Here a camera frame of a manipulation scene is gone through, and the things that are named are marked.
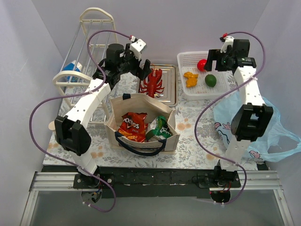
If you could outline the red tomato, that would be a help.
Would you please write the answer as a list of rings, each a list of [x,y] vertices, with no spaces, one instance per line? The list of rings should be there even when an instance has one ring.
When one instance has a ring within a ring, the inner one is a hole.
[[[197,63],[197,69],[201,72],[206,72],[205,65],[206,65],[206,59],[201,59]]]

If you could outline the green lime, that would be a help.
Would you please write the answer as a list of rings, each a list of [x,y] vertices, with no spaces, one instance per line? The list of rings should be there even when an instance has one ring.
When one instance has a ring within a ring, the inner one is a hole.
[[[205,77],[205,83],[209,87],[215,87],[217,84],[217,79],[213,74],[207,74]]]

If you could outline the orange toy fried chicken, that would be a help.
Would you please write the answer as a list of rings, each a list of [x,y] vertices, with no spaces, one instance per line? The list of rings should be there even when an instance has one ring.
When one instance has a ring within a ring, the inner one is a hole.
[[[187,88],[192,88],[197,85],[198,82],[198,74],[193,74],[191,72],[185,72],[184,73],[184,78],[186,78],[186,87]]]

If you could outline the light blue plastic grocery bag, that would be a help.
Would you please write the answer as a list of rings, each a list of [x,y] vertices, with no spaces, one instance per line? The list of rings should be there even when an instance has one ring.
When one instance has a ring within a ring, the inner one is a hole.
[[[243,154],[244,159],[254,159],[258,161],[278,162],[286,157],[301,151],[301,138],[296,134],[286,130],[280,122],[280,111],[265,97],[262,98],[267,106],[273,108],[273,115],[266,128],[264,135],[252,142]],[[220,135],[224,146],[227,148],[232,138],[230,130],[231,121],[241,107],[241,98],[238,92],[234,92],[229,97],[220,101],[214,108],[214,126]],[[297,142],[294,149],[279,153],[269,153],[269,148],[278,146],[279,139],[287,137]]]

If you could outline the beige canvas tote bag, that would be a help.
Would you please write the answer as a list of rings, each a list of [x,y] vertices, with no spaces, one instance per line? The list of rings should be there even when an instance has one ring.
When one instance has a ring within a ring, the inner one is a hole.
[[[167,105],[137,93],[113,98],[111,108],[105,125],[111,146],[142,156],[176,150],[180,135],[174,110]]]

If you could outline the green snack bag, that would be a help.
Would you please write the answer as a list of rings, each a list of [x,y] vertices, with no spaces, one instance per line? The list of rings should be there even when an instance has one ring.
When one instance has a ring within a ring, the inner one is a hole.
[[[153,137],[159,139],[167,139],[173,134],[167,124],[167,119],[164,116],[158,116],[152,123],[148,124],[146,130],[146,140],[150,141]]]

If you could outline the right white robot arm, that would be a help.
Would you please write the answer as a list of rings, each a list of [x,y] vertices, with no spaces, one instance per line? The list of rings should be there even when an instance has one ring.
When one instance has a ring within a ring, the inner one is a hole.
[[[205,70],[212,70],[213,61],[216,71],[232,71],[239,87],[241,106],[230,124],[232,138],[225,153],[225,159],[219,160],[214,168],[213,183],[218,187],[226,186],[238,179],[237,163],[251,142],[262,137],[273,115],[273,109],[263,101],[257,80],[255,59],[249,57],[250,42],[234,39],[231,36],[221,38],[221,49],[208,52]]]

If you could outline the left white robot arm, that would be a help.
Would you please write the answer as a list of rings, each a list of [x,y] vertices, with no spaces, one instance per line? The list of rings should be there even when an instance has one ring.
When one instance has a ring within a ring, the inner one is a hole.
[[[84,176],[84,183],[89,188],[96,188],[100,177],[95,174],[97,164],[90,153],[91,137],[86,128],[102,101],[120,81],[120,76],[131,73],[140,80],[150,74],[150,61],[146,60],[140,67],[141,55],[146,43],[141,39],[123,46],[110,44],[106,49],[106,57],[98,64],[86,92],[75,106],[65,115],[57,116],[55,123],[55,138],[64,150],[69,151]]]

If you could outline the white plastic basket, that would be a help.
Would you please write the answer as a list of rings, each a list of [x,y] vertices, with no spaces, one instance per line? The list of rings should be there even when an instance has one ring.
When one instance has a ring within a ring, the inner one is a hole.
[[[230,91],[230,85],[233,83],[231,71],[216,71],[215,62],[213,62],[212,71],[210,72],[201,72],[198,70],[197,63],[202,59],[207,59],[207,55],[207,51],[182,52],[177,55],[179,76],[182,82],[183,93],[187,100],[216,99]],[[187,79],[184,77],[186,72],[198,75],[196,86],[191,88],[186,87]],[[205,77],[208,74],[214,75],[217,79],[217,83],[213,88],[206,85]]]

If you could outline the metal baking tray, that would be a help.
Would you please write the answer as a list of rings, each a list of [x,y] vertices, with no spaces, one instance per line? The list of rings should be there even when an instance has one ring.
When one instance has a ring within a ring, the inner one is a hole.
[[[178,76],[176,67],[174,65],[151,65],[151,69],[162,70],[162,87],[164,89],[159,90],[154,94],[154,98],[169,107],[174,107],[178,104]]]

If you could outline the cream shoe rack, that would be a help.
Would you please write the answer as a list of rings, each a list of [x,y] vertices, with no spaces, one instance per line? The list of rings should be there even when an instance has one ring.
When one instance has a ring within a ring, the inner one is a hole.
[[[101,8],[90,7],[80,15],[79,25],[63,65],[52,80],[59,94],[68,96],[62,100],[59,115],[64,116],[75,106],[80,99],[77,94],[85,92],[88,88],[97,70],[96,65],[106,57],[108,45],[118,42],[115,29],[113,16]],[[63,68],[73,60],[82,64],[81,72],[63,71]],[[66,76],[78,77],[79,80],[68,82]]]

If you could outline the blue white carton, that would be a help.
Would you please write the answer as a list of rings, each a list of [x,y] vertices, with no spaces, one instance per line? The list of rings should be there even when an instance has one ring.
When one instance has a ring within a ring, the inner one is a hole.
[[[77,62],[77,64],[75,65],[77,61],[73,60],[72,62],[70,62],[69,64],[67,64],[64,68],[63,71],[77,71],[77,72],[81,72],[82,69],[82,64],[80,62]],[[66,76],[66,81],[68,82],[78,82],[78,77],[74,77],[74,76]]]

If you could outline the orange Doritos chip bag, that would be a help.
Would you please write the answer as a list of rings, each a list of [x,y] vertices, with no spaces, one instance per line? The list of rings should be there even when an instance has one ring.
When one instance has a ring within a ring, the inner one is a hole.
[[[142,143],[146,140],[146,124],[144,120],[147,113],[128,112],[122,116],[123,122],[118,132],[127,139]]]

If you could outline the floral table mat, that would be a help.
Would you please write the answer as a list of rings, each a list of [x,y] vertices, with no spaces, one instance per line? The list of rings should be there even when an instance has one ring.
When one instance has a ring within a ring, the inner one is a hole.
[[[156,156],[135,155],[125,149],[110,147],[106,130],[102,124],[89,124],[87,131],[92,138],[91,156],[98,166],[103,167],[141,167],[141,168],[179,168],[179,169],[213,169],[218,158],[205,152],[195,140],[194,125],[200,112],[211,101],[188,101],[184,96],[182,81],[178,72],[178,104],[175,110],[175,130],[180,134],[174,152],[161,152]],[[130,74],[121,76],[121,80],[110,97],[119,97],[123,93],[135,93],[137,78]],[[214,127],[213,107],[208,109],[198,122],[198,139],[211,152],[223,155],[225,147]],[[62,159],[74,162],[70,154],[63,150],[51,136],[47,152]]]

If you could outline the green soap dispenser bottle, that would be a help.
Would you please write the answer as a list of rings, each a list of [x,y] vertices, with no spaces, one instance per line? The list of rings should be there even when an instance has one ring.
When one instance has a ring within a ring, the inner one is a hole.
[[[55,130],[55,121],[51,121],[48,125],[49,130],[51,130],[55,136],[56,139],[56,130]]]

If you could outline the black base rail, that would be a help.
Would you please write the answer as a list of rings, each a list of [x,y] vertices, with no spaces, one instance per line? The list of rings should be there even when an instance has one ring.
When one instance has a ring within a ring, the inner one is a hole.
[[[237,172],[219,169],[160,169],[99,167],[95,173],[102,181],[81,173],[75,175],[73,188],[99,192],[103,198],[181,197],[208,198],[210,188],[227,185],[239,188]]]

